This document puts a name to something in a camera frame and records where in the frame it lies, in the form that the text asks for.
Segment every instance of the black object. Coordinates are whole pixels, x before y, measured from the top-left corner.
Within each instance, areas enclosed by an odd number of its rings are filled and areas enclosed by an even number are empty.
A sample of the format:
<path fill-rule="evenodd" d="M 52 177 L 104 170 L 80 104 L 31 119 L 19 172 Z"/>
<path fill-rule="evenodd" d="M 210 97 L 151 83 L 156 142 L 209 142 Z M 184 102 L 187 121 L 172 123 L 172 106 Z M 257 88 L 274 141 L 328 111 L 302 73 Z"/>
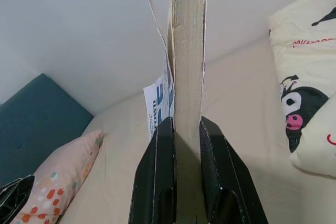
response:
<path fill-rule="evenodd" d="M 28 175 L 24 178 L 0 187 L 0 223 L 8 224 L 23 208 L 29 198 L 35 177 Z"/>
<path fill-rule="evenodd" d="M 155 130 L 135 173 L 129 224 L 176 221 L 176 160 L 172 118 Z"/>
<path fill-rule="evenodd" d="M 336 18 L 336 7 L 331 11 L 331 13 L 325 15 L 319 21 L 314 22 L 313 24 L 311 24 L 311 26 L 317 26 L 319 23 L 321 23 L 323 21 L 331 20 L 331 19 L 334 19 L 334 18 Z"/>
<path fill-rule="evenodd" d="M 199 138 L 208 221 L 218 224 L 268 223 L 246 165 L 219 127 L 202 117 Z"/>
<path fill-rule="evenodd" d="M 297 80 L 299 77 L 294 75 L 286 77 L 280 83 L 282 108 L 287 111 L 285 114 L 286 135 L 290 152 L 294 152 L 299 146 L 301 130 L 329 99 L 323 92 L 313 87 L 294 88 Z"/>
<path fill-rule="evenodd" d="M 202 117 L 199 126 L 208 222 L 267 224 L 246 165 L 215 123 Z M 155 130 L 136 170 L 129 224 L 176 222 L 176 189 L 173 121 L 167 118 Z"/>

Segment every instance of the bed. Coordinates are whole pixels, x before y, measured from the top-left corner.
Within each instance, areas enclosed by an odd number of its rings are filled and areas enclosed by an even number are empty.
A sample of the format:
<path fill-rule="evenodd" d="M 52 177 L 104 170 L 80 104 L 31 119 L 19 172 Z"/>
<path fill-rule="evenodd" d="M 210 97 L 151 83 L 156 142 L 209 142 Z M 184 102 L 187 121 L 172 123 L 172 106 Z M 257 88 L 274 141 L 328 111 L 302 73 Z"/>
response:
<path fill-rule="evenodd" d="M 333 223 L 335 180 L 293 167 L 268 39 L 206 66 L 203 116 L 248 166 L 269 223 Z M 60 223 L 128 223 L 134 173 L 148 145 L 143 94 L 97 115 L 105 137 Z"/>

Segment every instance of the fabric surface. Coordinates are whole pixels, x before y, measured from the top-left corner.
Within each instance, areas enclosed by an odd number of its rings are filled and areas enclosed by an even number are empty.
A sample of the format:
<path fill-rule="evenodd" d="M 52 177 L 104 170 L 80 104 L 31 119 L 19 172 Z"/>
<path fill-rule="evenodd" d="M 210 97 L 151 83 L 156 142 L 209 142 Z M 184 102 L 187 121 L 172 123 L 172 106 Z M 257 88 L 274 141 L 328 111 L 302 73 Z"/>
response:
<path fill-rule="evenodd" d="M 11 224 L 53 224 L 88 176 L 103 142 L 96 130 L 56 149 L 35 171 L 28 202 Z"/>
<path fill-rule="evenodd" d="M 0 186 L 34 173 L 93 116 L 45 74 L 0 107 Z"/>
<path fill-rule="evenodd" d="M 270 17 L 270 29 L 290 160 L 336 176 L 336 1 L 298 0 Z"/>
<path fill-rule="evenodd" d="M 249 168 L 269 223 L 334 223 L 335 180 L 288 160 L 268 39 L 206 66 L 202 110 Z M 61 224 L 128 223 L 135 170 L 149 143 L 144 96 L 96 116 L 86 132 L 99 128 L 108 135 Z"/>

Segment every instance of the book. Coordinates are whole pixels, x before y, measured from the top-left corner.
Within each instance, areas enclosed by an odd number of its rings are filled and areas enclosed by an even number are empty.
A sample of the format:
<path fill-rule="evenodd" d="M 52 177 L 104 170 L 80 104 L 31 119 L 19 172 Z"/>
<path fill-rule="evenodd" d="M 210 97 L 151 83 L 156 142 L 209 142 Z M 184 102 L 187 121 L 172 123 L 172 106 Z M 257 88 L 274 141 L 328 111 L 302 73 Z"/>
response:
<path fill-rule="evenodd" d="M 206 0 L 171 0 L 169 16 L 167 51 L 175 85 L 176 223 L 207 223 L 199 146 Z"/>

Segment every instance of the pillow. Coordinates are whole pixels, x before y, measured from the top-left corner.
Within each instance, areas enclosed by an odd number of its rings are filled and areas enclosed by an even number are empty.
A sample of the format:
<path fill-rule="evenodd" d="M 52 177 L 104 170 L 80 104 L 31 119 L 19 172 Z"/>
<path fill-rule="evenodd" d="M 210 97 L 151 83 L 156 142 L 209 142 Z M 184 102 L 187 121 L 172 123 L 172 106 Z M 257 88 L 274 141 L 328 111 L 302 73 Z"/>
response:
<path fill-rule="evenodd" d="M 12 224 L 53 224 L 88 176 L 104 134 L 93 131 L 56 149 L 35 171 L 28 202 Z"/>
<path fill-rule="evenodd" d="M 336 129 L 335 31 L 336 0 L 298 0 L 270 17 L 290 160 L 332 176 L 336 146 L 327 136 Z"/>

